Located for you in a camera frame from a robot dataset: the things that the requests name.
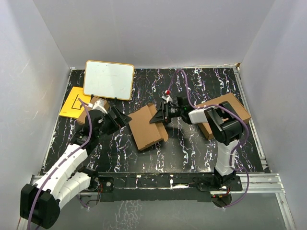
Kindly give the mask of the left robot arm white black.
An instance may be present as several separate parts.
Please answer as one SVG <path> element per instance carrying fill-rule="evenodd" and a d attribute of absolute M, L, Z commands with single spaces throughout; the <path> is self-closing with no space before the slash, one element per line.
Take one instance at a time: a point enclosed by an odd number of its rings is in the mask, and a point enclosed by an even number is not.
<path fill-rule="evenodd" d="M 26 184 L 21 190 L 20 216 L 45 229 L 57 221 L 62 208 L 81 191 L 94 191 L 99 186 L 94 170 L 78 166 L 96 148 L 103 135 L 111 135 L 125 127 L 132 118 L 116 106 L 107 112 L 104 108 L 85 109 L 85 123 L 79 127 L 64 153 L 34 184 Z"/>

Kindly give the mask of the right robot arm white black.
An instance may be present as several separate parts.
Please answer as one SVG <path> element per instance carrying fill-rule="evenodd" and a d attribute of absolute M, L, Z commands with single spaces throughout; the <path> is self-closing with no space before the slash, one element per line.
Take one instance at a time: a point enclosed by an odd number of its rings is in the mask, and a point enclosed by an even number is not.
<path fill-rule="evenodd" d="M 192 185 L 200 191 L 219 189 L 229 191 L 237 178 L 235 168 L 235 150 L 239 147 L 243 132 L 248 134 L 247 125 L 239 118 L 228 101 L 203 107 L 194 106 L 189 97 L 177 97 L 173 103 L 170 96 L 163 96 L 163 101 L 150 120 L 151 124 L 169 124 L 172 118 L 180 117 L 189 124 L 208 123 L 217 141 L 217 162 L 213 174 L 201 179 L 193 179 Z"/>

